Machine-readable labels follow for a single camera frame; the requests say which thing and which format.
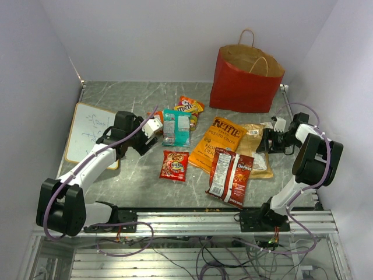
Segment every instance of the snack bag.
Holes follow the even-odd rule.
[[[162,111],[156,111],[153,115],[154,118],[157,118],[161,121],[161,123],[163,123],[163,112]]]
[[[250,173],[250,179],[255,178],[272,178],[273,172],[269,166],[269,156],[268,153],[257,153],[256,149],[261,143],[263,137],[263,129],[265,125],[263,124],[242,124],[247,130],[247,133],[242,138],[240,144],[237,147],[236,152],[251,156],[254,158],[254,165]]]
[[[206,193],[242,209],[253,162],[252,157],[216,148]]]
[[[163,146],[188,147],[189,118],[191,113],[164,109],[163,111]]]
[[[198,115],[200,112],[203,111],[204,108],[205,105],[203,105],[203,103],[186,96],[181,96],[179,104],[178,106],[174,107],[174,110],[191,113],[191,130],[195,130],[198,121]]]
[[[190,155],[189,163],[210,173],[215,148],[234,152],[246,132],[245,128],[226,118],[215,117],[214,123]]]
[[[164,150],[163,154],[164,160],[159,177],[185,182],[189,153]]]
[[[198,112],[201,113],[204,109],[205,109],[205,105],[202,103],[202,102],[199,102],[197,100],[194,100],[194,99],[191,99],[191,98],[188,98],[184,95],[180,96],[180,100],[179,100],[179,105],[188,105],[188,104],[193,104],[194,102],[197,102],[198,103]]]

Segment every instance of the small red snack bag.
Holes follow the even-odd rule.
[[[215,148],[210,188],[206,193],[242,209],[253,162],[250,156]]]
[[[164,160],[159,177],[185,182],[189,153],[173,150],[164,150],[163,153]]]

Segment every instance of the potato chips bag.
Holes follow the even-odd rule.
[[[191,153],[188,162],[210,173],[215,148],[235,151],[247,130],[226,118],[215,117],[214,123],[206,131],[202,140]]]

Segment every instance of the teal snack package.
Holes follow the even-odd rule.
[[[191,113],[164,109],[163,146],[188,147],[190,145],[189,119],[191,116]]]

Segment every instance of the gold snack bag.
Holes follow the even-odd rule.
[[[197,144],[188,162],[210,173],[215,148],[218,147],[235,152],[240,140],[246,132],[247,130],[245,128],[240,127],[238,124],[226,118],[215,117],[214,123],[206,131],[202,140]]]
[[[263,124],[242,124],[247,133],[242,138],[236,153],[254,158],[250,179],[272,178],[273,172],[269,166],[268,153],[257,153],[256,149],[263,137]]]

